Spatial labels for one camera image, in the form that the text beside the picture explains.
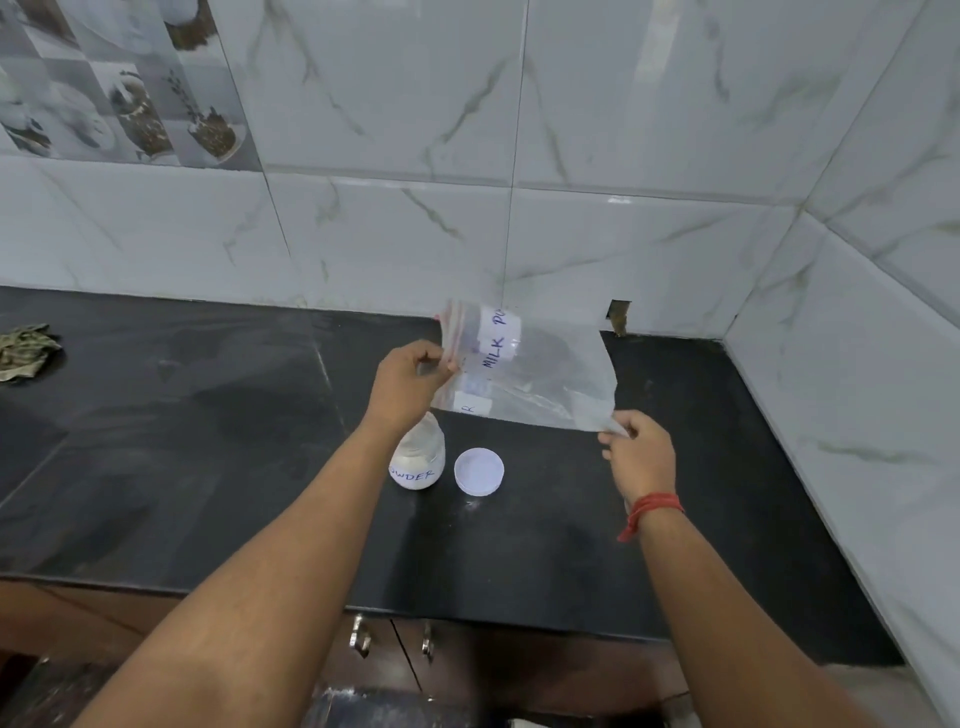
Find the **person's right hand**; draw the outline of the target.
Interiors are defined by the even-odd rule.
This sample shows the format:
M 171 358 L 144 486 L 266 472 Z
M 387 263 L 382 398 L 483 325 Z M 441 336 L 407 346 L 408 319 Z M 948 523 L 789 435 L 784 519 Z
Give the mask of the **person's right hand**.
M 628 435 L 623 460 L 609 463 L 626 508 L 651 493 L 676 494 L 676 453 L 669 433 L 639 410 L 615 410 L 613 420 Z

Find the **person's left hand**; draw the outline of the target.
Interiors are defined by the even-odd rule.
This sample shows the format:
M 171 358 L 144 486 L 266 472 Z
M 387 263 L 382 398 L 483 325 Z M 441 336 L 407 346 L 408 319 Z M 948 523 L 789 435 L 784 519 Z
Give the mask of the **person's left hand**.
M 362 418 L 364 430 L 396 446 L 424 418 L 437 392 L 453 378 L 426 375 L 427 355 L 445 354 L 438 344 L 418 339 L 384 357 Z

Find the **clear plastic zip bag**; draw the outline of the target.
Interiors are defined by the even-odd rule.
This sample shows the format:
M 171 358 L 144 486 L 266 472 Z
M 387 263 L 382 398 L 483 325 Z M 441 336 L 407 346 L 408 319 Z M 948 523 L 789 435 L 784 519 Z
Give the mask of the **clear plastic zip bag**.
M 618 379 L 599 330 L 452 299 L 439 315 L 445 361 L 458 371 L 439 410 L 534 427 L 626 435 Z

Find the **person's left forearm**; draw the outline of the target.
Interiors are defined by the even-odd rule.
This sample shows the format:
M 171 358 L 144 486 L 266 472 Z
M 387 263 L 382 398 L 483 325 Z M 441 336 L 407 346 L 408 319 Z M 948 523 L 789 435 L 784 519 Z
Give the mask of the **person's left forearm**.
M 389 461 L 420 418 L 367 414 L 294 503 L 162 620 L 71 728 L 298 728 Z

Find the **person's right forearm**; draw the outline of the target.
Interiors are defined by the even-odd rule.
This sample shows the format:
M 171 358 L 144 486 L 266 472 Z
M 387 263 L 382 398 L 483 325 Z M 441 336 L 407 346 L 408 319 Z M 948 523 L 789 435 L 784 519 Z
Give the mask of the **person's right forearm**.
M 635 538 L 702 728 L 881 728 L 751 598 L 685 513 L 649 513 Z

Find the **red thread wristband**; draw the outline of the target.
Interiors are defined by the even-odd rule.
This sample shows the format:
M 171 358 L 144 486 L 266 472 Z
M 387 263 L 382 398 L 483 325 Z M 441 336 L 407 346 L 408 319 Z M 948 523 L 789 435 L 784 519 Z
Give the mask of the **red thread wristband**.
M 643 495 L 634 504 L 628 505 L 626 524 L 617 536 L 618 543 L 627 543 L 633 540 L 640 532 L 643 517 L 661 510 L 686 512 L 676 493 L 651 492 Z

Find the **clear jar with white powder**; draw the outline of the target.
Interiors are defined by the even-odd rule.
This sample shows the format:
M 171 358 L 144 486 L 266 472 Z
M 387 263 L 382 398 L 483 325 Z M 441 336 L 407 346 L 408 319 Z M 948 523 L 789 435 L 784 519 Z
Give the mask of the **clear jar with white powder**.
M 400 440 L 390 458 L 389 476 L 401 487 L 424 490 L 436 483 L 446 466 L 446 438 L 428 411 Z

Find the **white round jar lid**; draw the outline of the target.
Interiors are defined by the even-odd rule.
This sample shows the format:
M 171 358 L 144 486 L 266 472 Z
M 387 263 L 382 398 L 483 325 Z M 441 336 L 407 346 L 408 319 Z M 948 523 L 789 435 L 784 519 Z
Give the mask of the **white round jar lid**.
M 473 447 L 457 457 L 453 475 L 464 494 L 483 498 L 498 490 L 505 476 L 505 465 L 496 452 L 485 447 Z

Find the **brown wooden cabinet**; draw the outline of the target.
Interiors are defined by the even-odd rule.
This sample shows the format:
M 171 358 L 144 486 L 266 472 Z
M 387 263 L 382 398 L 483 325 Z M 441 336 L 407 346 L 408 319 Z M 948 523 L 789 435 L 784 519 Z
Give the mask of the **brown wooden cabinet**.
M 0 578 L 0 652 L 117 665 L 183 598 Z M 319 687 L 591 718 L 662 708 L 689 691 L 673 647 L 663 641 L 360 613 L 372 635 L 364 660 L 349 648 L 354 614 L 341 618 Z M 423 621 L 433 627 L 432 663 L 421 652 Z

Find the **grey metal container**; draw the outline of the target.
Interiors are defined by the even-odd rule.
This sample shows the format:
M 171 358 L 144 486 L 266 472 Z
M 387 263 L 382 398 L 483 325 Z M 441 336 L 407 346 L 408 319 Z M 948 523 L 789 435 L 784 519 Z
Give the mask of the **grey metal container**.
M 430 728 L 425 707 L 412 692 L 319 686 L 298 728 Z

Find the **crumpled green patterned cloth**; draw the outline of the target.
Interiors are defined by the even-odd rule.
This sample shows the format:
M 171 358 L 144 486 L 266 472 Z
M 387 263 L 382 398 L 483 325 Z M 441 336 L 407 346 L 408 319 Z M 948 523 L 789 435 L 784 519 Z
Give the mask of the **crumpled green patterned cloth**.
M 34 379 L 63 350 L 48 323 L 0 332 L 0 384 Z

